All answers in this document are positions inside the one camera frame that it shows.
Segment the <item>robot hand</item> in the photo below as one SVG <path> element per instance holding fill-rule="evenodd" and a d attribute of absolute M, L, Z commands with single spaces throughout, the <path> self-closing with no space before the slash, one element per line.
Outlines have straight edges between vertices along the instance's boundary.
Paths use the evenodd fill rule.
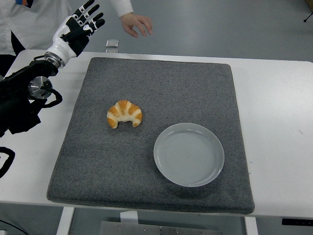
<path fill-rule="evenodd" d="M 105 24 L 103 13 L 93 0 L 80 6 L 68 16 L 53 36 L 53 44 L 44 54 L 55 67 L 64 67 L 71 58 L 78 57 L 89 43 L 89 38 Z"/>

